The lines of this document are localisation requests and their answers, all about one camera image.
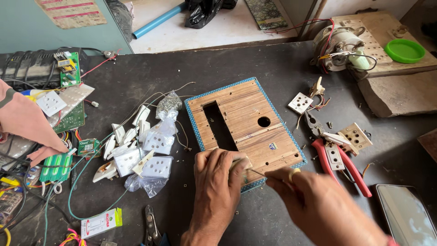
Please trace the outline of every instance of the blue pipe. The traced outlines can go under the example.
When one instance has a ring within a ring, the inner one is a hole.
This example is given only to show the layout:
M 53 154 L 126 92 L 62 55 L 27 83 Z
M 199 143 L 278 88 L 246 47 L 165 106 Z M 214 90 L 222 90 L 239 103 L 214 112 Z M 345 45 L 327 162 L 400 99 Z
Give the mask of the blue pipe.
M 160 24 L 164 23 L 166 20 L 172 18 L 176 14 L 180 13 L 182 10 L 187 8 L 187 4 L 185 2 L 177 5 L 176 7 L 172 8 L 171 10 L 167 11 L 165 14 L 159 16 L 158 18 L 154 19 L 153 21 L 149 22 L 145 26 L 141 27 L 140 29 L 136 30 L 133 35 L 136 39 L 139 39 L 144 34 L 148 33 L 155 27 L 159 26 Z

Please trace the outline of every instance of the poster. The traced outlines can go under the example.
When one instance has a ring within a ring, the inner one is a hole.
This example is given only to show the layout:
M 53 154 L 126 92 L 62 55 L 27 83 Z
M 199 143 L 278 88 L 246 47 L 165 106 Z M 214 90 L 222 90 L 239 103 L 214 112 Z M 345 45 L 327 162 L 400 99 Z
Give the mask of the poster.
M 94 0 L 34 0 L 44 13 L 62 29 L 106 24 Z

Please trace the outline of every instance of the patterned cloth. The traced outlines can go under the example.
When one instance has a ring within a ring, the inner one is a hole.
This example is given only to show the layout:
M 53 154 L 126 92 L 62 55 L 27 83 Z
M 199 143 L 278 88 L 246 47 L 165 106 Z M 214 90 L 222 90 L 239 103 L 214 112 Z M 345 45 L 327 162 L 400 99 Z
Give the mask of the patterned cloth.
M 246 0 L 246 3 L 261 30 L 288 26 L 271 0 Z

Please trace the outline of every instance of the blue dotted edge tape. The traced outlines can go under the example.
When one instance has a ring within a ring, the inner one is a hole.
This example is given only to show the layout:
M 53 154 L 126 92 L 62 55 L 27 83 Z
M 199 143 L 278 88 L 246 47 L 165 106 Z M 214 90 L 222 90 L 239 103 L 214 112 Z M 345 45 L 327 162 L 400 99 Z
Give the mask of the blue dotted edge tape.
M 211 93 L 214 93 L 214 92 L 217 92 L 217 91 L 224 90 L 224 89 L 229 88 L 229 87 L 231 87 L 231 86 L 234 86 L 234 85 L 237 85 L 237 84 L 241 84 L 241 83 L 244 83 L 244 82 L 248 82 L 248 81 L 252 81 L 252 80 L 255 80 L 255 83 L 257 84 L 258 88 L 259 88 L 260 91 L 263 93 L 265 99 L 266 99 L 267 102 L 270 104 L 270 107 L 272 107 L 274 113 L 275 113 L 276 116 L 279 118 L 280 122 L 281 122 L 282 125 L 284 126 L 285 130 L 287 131 L 287 133 L 288 133 L 288 135 L 290 136 L 291 140 L 293 140 L 293 143 L 296 145 L 297 149 L 299 150 L 299 152 L 300 152 L 300 154 L 301 154 L 301 156 L 302 156 L 302 161 L 299 162 L 298 164 L 294 164 L 293 166 L 291 166 L 291 168 L 300 168 L 300 167 L 306 165 L 306 164 L 308 163 L 308 160 L 306 159 L 306 157 L 305 157 L 305 155 L 303 154 L 302 150 L 299 148 L 299 145 L 298 145 L 298 143 L 296 142 L 295 138 L 291 135 L 290 130 L 287 128 L 287 126 L 285 125 L 284 121 L 281 119 L 281 116 L 279 116 L 278 112 L 277 112 L 276 109 L 274 108 L 272 102 L 271 102 L 270 99 L 267 97 L 266 92 L 265 92 L 264 89 L 261 87 L 261 85 L 260 85 L 260 83 L 258 82 L 258 80 L 257 80 L 256 77 L 251 77 L 251 78 L 248 78 L 248 79 L 245 79 L 245 80 L 242 80 L 242 81 L 236 82 L 236 83 L 234 83 L 234 84 L 230 84 L 230 85 L 227 85 L 227 86 L 224 86 L 224 87 L 221 87 L 221 88 L 215 89 L 215 90 L 213 90 L 213 91 L 209 91 L 209 92 L 206 92 L 206 93 L 203 93 L 203 94 L 200 94 L 200 95 L 197 95 L 197 96 L 194 96 L 194 97 L 188 98 L 188 99 L 186 99 L 186 100 L 184 101 L 184 103 L 185 103 L 185 107 L 187 108 L 188 116 L 190 117 L 190 121 L 191 121 L 191 124 L 192 124 L 192 126 L 193 126 L 194 134 L 196 135 L 197 143 L 199 144 L 199 148 L 200 148 L 200 150 L 201 150 L 201 151 L 205 151 L 205 146 L 203 145 L 202 139 L 200 138 L 199 129 L 197 128 L 197 124 L 196 124 L 196 122 L 195 122 L 195 120 L 194 120 L 193 113 L 192 113 L 192 111 L 191 111 L 191 108 L 190 108 L 188 102 L 191 101 L 191 100 L 194 100 L 194 99 L 197 99 L 197 98 L 200 98 L 200 97 L 203 97 L 203 96 L 209 95 L 209 94 L 211 94 Z M 249 191 L 249 190 L 253 190 L 253 189 L 257 188 L 257 187 L 260 187 L 260 186 L 261 186 L 265 181 L 266 181 L 266 178 L 263 178 L 263 179 L 260 179 L 260 180 L 258 180 L 258 181 L 255 181 L 255 182 L 253 182 L 253 183 L 250 183 L 250 184 L 248 184 L 248 185 L 245 185 L 245 186 L 243 186 L 243 187 L 241 188 L 241 193 L 244 193 L 244 192 L 247 192 L 247 191 Z

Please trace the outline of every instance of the dark table surface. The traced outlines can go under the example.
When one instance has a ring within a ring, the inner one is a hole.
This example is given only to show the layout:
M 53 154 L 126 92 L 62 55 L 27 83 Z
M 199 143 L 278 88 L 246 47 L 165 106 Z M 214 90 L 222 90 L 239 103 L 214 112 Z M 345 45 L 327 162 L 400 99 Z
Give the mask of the dark table surface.
M 319 161 L 311 160 L 317 153 L 310 146 L 309 130 L 305 125 L 294 130 L 298 115 L 287 108 L 287 104 L 298 92 L 307 93 L 319 76 L 322 76 L 326 98 L 331 97 L 332 100 L 321 111 L 314 110 L 315 117 L 322 123 L 333 122 L 332 132 L 356 122 L 362 129 L 372 133 L 373 146 L 351 158 L 361 172 L 368 163 L 375 163 L 366 172 L 366 184 L 415 186 L 431 217 L 437 221 L 437 211 L 434 209 L 437 206 L 437 165 L 416 140 L 418 136 L 437 127 L 437 115 L 377 118 L 367 107 L 356 81 L 348 71 L 321 74 L 318 69 L 309 66 L 311 56 L 310 41 L 235 49 L 118 56 L 115 63 L 106 62 L 84 77 L 86 84 L 96 88 L 87 99 L 100 105 L 94 108 L 85 104 L 88 117 L 85 126 L 80 128 L 81 136 L 83 139 L 103 139 L 112 132 L 111 123 L 120 123 L 141 99 L 144 100 L 155 92 L 168 92 L 195 81 L 196 84 L 190 84 L 177 93 L 180 96 L 199 95 L 246 78 L 257 77 L 297 143 L 300 146 L 307 145 L 304 153 L 309 163 L 302 169 L 323 172 Z M 100 56 L 92 57 L 90 67 L 102 61 Z M 148 121 L 154 125 L 158 120 L 154 117 L 155 108 L 151 110 Z M 148 204 L 154 208 L 159 231 L 167 232 L 170 242 L 179 245 L 180 236 L 188 229 L 193 212 L 193 162 L 199 147 L 185 108 L 179 112 L 178 120 L 184 126 L 189 146 L 193 150 L 184 152 L 183 147 L 175 143 L 171 150 L 174 162 L 166 186 L 153 198 L 149 198 L 144 190 L 127 192 L 116 203 L 117 207 L 122 208 L 123 226 L 92 237 L 87 240 L 89 246 L 100 245 L 102 240 L 113 241 L 120 246 L 139 245 L 144 240 L 143 211 Z M 128 130 L 131 126 L 129 122 L 125 129 Z M 179 138 L 185 143 L 181 132 Z M 77 217 L 86 218 L 102 213 L 125 191 L 123 185 L 126 177 L 92 182 L 97 168 L 104 163 L 103 158 L 92 160 L 80 176 L 77 190 L 73 192 L 71 199 L 71 210 Z M 354 184 L 336 173 L 340 183 L 359 206 L 383 227 L 376 199 L 363 197 Z M 63 192 L 52 200 L 68 213 L 70 184 L 65 182 L 62 185 Z M 37 202 L 38 199 L 30 195 L 24 211 L 31 209 Z M 279 196 L 267 186 L 242 194 L 237 210 L 239 214 L 234 216 L 220 245 L 313 245 L 290 220 Z M 61 213 L 49 207 L 46 245 L 61 243 L 69 227 L 80 232 L 78 220 L 73 221 L 72 225 L 68 225 Z M 44 211 L 39 207 L 11 231 L 11 245 L 34 245 L 44 237 L 44 228 Z

